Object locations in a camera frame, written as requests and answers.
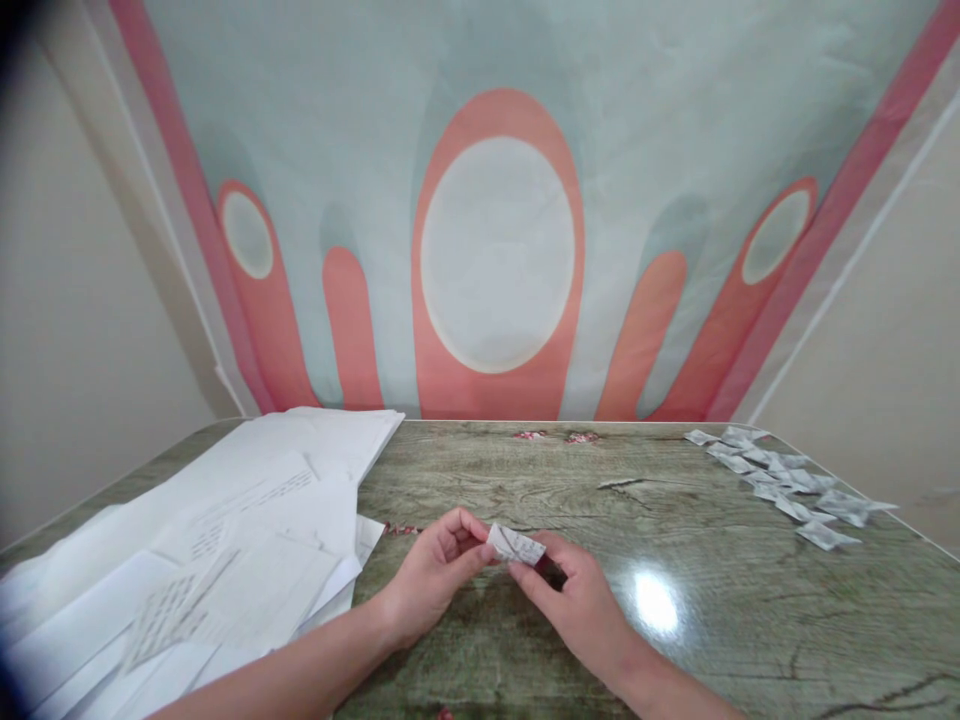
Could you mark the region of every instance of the finger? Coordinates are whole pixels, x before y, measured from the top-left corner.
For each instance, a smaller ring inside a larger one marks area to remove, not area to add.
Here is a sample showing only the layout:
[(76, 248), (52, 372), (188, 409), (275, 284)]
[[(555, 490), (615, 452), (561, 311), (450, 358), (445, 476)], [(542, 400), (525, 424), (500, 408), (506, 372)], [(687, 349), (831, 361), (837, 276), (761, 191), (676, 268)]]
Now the finger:
[(530, 602), (536, 605), (540, 612), (546, 615), (547, 620), (550, 620), (561, 595), (547, 585), (547, 581), (540, 577), (540, 573), (529, 565), (512, 562), (509, 570), (511, 577), (517, 581), (517, 585), (520, 586), (523, 594), (530, 598)]
[(483, 543), (471, 535), (465, 540), (461, 540), (457, 543), (458, 554), (463, 555), (465, 552), (473, 550), (475, 547), (477, 547), (477, 545), (483, 545)]
[(590, 553), (579, 545), (574, 545), (569, 540), (549, 530), (540, 530), (531, 537), (547, 548), (546, 556), (556, 563), (568, 578), (577, 574), (577, 569), (580, 567), (584, 556), (590, 556)]
[(490, 535), (490, 526), (462, 507), (456, 507), (441, 517), (437, 520), (437, 525), (452, 534), (466, 530), (480, 542), (486, 542)]
[(454, 589), (463, 585), (467, 580), (483, 570), (491, 560), (497, 556), (497, 549), (493, 545), (483, 543), (468, 550), (452, 563), (447, 565), (446, 573)]

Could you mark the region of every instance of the wooden table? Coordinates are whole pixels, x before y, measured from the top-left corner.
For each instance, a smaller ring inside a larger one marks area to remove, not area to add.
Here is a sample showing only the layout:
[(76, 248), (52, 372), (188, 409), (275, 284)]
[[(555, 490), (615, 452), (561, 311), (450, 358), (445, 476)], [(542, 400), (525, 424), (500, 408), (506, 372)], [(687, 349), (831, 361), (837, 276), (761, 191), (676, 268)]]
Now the wooden table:
[[(0, 562), (39, 554), (234, 426), (187, 438)], [(723, 426), (407, 421), (361, 487), (359, 511), (424, 526), (462, 504), (522, 531), (565, 535), (597, 556), (637, 629), (750, 716), (960, 714), (960, 564), (885, 513), (863, 530), (838, 528), (863, 545), (819, 550), (683, 440), (693, 427)], [(512, 437), (541, 429), (546, 438)], [(600, 439), (567, 444), (572, 431)], [(627, 479), (635, 482), (598, 487)], [(356, 602), (392, 577), (415, 539), (380, 541)], [(464, 588), (438, 627), (337, 716), (432, 718), (442, 706), (457, 720), (628, 715), (497, 569)]]

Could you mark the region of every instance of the backdrop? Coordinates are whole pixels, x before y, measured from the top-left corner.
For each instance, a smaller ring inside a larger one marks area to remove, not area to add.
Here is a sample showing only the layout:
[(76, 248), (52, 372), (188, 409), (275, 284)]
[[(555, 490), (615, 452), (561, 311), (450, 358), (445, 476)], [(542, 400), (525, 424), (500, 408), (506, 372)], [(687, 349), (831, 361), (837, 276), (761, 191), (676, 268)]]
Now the backdrop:
[(424, 418), (728, 419), (960, 28), (954, 0), (110, 7), (224, 379)]

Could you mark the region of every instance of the white paper sheet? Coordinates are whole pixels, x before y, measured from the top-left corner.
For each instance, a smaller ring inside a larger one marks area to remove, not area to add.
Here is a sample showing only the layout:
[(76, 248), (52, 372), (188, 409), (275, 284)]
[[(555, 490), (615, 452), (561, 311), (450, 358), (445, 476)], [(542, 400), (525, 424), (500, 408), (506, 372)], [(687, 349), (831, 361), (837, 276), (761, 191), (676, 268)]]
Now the white paper sheet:
[(339, 471), (344, 481), (358, 484), (403, 419), (392, 411), (347, 413), (372, 416), (342, 420), (340, 411), (303, 410), (299, 416), (268, 415), (244, 423), (173, 478), (57, 548), (31, 608), (32, 625), (39, 625), (126, 558), (148, 547), (183, 508), (262, 480), (278, 455), (303, 453), (324, 479), (325, 471), (331, 471), (333, 480)]
[(63, 720), (69, 715), (110, 673), (120, 667), (126, 642), (126, 633), (112, 640), (40, 704), (33, 713), (34, 720)]
[(270, 650), (286, 644), (306, 618), (339, 558), (273, 535), (230, 564), (189, 611), (192, 642)]
[(163, 662), (123, 707), (116, 720), (142, 720), (179, 699), (217, 651), (216, 646), (183, 643), (171, 648)]
[[(370, 555), (373, 554), (377, 543), (380, 541), (380, 538), (383, 537), (384, 527), (383, 523), (377, 522), (376, 520), (371, 520), (362, 515), (357, 517), (356, 557), (360, 562), (361, 568), (367, 564), (367, 560), (369, 560)], [(314, 628), (320, 627), (324, 623), (333, 620), (333, 618), (339, 617), (349, 611), (353, 606), (354, 585), (355, 581), (351, 580), (340, 588), (332, 598), (326, 599), (328, 587), (336, 588), (337, 586), (337, 583), (334, 582), (334, 577), (331, 576), (330, 579), (327, 580), (327, 585), (323, 588), (324, 592), (321, 596), (323, 602), (320, 600), (317, 601), (313, 614), (298, 628), (296, 637), (302, 637)]]
[(69, 720), (123, 720), (118, 716), (121, 708), (140, 691), (172, 652), (173, 648), (165, 650), (126, 675), (117, 677), (79, 714), (71, 713)]
[(493, 523), (487, 542), (497, 549), (501, 560), (536, 565), (547, 548), (526, 535), (521, 535), (508, 527)]
[(151, 552), (140, 552), (67, 605), (8, 652), (22, 669), (31, 708), (65, 683), (133, 621), (147, 592), (175, 569)]
[(124, 672), (129, 672), (183, 639), (178, 631), (185, 614), (209, 591), (239, 554), (238, 548), (228, 548), (215, 558), (195, 560), (178, 569), (144, 598), (137, 608), (124, 652)]

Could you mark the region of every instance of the white oval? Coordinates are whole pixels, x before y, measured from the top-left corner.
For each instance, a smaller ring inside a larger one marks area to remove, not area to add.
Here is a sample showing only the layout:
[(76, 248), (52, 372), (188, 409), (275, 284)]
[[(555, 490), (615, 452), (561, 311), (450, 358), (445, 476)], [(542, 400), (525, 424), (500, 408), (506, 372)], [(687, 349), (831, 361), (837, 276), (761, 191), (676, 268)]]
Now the white oval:
[(223, 234), (237, 263), (256, 280), (273, 269), (270, 228), (260, 209), (242, 192), (231, 192), (223, 202)]
[(756, 285), (783, 262), (803, 232), (810, 203), (810, 194), (797, 190), (783, 198), (767, 215), (743, 260), (743, 281), (747, 285)]
[(563, 183), (532, 145), (484, 140), (457, 157), (427, 210), (423, 295), (447, 350), (477, 372), (534, 357), (573, 283), (573, 215)]

